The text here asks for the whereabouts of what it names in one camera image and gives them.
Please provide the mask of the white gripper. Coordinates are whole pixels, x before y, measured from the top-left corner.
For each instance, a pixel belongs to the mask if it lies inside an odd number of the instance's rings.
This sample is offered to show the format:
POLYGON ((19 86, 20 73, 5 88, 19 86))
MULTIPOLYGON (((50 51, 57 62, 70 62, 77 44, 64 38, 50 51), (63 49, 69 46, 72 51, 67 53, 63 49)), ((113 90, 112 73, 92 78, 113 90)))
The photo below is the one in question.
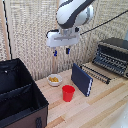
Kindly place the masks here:
MULTIPOLYGON (((46 34, 46 45, 50 48, 59 46, 74 45, 79 42, 80 34, 78 28, 71 29, 55 29, 50 30, 46 34)), ((66 48, 66 54, 70 53, 70 48, 66 48)), ((55 49, 53 55, 57 57, 58 52, 55 49)))

